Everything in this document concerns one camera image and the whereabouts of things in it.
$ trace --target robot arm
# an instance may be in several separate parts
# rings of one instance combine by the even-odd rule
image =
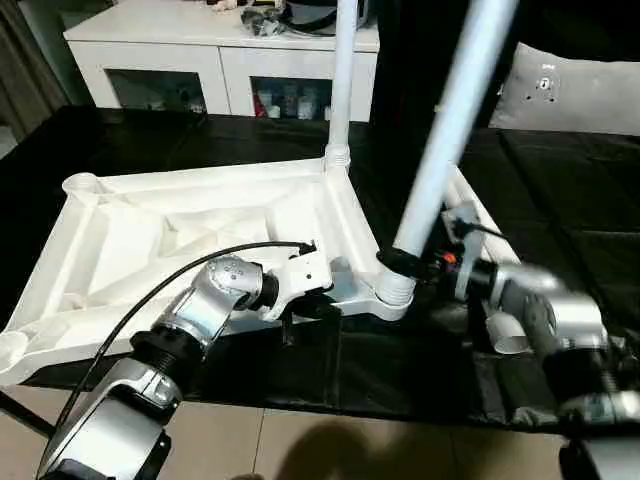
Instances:
[[[235,256],[207,263],[56,432],[38,478],[156,478],[171,448],[164,426],[232,312],[277,318],[292,299],[330,283],[318,252],[269,273]]]

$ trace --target black tablecloth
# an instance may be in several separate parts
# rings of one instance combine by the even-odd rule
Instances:
[[[62,181],[323,154],[327,124],[60,110],[0,161],[8,319],[55,222]],[[415,169],[409,148],[352,125],[350,176],[381,245],[390,243]],[[463,171],[521,257],[588,291],[607,326],[635,347],[640,330],[640,144],[632,137],[477,131]],[[554,401],[530,355],[493,354],[475,309],[423,288],[399,323],[370,317],[220,340],[191,400],[553,431]],[[105,361],[96,379],[114,361]],[[629,381],[637,373],[625,358]],[[86,362],[47,367],[26,384],[71,387]]]

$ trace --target white vertical pipe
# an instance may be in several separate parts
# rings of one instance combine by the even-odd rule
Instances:
[[[473,0],[437,115],[393,246],[420,256],[451,175],[482,106],[517,0]],[[392,305],[411,301],[415,282],[383,268],[376,294]]]
[[[331,124],[325,150],[327,165],[349,165],[349,118],[351,117],[351,80],[353,49],[358,22],[358,0],[338,0],[336,52],[331,90]]]

